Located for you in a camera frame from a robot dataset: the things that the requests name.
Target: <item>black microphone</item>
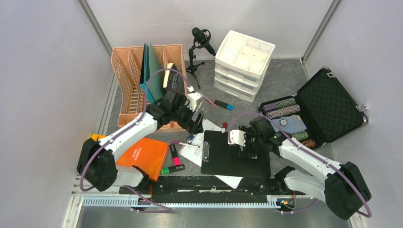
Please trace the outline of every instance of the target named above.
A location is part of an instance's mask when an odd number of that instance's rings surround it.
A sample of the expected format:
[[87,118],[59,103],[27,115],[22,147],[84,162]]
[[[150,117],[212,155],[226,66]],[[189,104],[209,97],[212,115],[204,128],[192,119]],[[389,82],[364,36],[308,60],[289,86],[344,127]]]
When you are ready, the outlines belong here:
[[209,44],[210,40],[207,39],[204,32],[202,32],[198,27],[194,27],[192,29],[192,35],[201,46],[204,46],[210,54],[215,56],[214,48]]

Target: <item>green cap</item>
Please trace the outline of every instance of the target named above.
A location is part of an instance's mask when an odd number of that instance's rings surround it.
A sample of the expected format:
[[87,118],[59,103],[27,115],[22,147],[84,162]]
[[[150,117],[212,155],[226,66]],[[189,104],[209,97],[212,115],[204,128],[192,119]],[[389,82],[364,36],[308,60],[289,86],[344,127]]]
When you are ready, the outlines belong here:
[[161,169],[161,174],[162,174],[162,175],[168,174],[168,173],[169,173],[169,168],[163,168],[163,169]]

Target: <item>white wall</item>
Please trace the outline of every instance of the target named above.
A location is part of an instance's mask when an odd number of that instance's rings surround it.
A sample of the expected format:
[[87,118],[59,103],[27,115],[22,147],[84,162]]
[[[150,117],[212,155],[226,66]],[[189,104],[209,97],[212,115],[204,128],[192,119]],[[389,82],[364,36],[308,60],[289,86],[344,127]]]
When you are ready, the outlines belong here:
[[[301,57],[331,0],[87,0],[113,47],[183,44],[185,59],[192,28],[208,29],[218,50],[229,30],[276,45],[273,57]],[[207,50],[197,59],[214,59]]]
[[369,228],[402,227],[403,4],[400,0],[342,1],[313,54],[312,76],[328,66],[359,104],[369,124],[334,142],[341,162],[360,168],[372,193]]
[[75,0],[0,12],[0,227],[57,228],[113,71]]

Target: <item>white paper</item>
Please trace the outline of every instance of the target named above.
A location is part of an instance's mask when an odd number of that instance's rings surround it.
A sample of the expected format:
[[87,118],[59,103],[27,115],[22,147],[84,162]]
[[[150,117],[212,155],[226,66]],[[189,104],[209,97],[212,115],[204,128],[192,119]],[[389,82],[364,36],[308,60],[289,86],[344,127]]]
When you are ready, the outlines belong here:
[[[213,124],[209,120],[203,120],[203,129],[205,131],[221,131],[221,128],[215,124]],[[197,134],[193,141],[192,145],[197,145],[200,146],[200,148],[193,148],[189,146],[183,146],[180,150],[179,153],[189,159],[191,162],[195,163],[198,166],[202,166],[202,156],[203,156],[203,141],[204,141],[204,133],[199,133]],[[220,180],[222,180],[224,183],[228,184],[231,188],[236,189],[242,179],[242,177],[230,177],[230,176],[220,176],[220,175],[215,175],[218,177]]]

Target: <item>white drawer organizer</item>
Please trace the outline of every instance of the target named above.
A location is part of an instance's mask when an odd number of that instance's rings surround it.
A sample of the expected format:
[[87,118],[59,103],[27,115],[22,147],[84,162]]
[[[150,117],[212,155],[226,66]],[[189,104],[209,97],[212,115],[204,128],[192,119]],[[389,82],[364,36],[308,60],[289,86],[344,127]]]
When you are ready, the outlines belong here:
[[215,57],[214,86],[252,102],[263,83],[275,45],[229,31]]

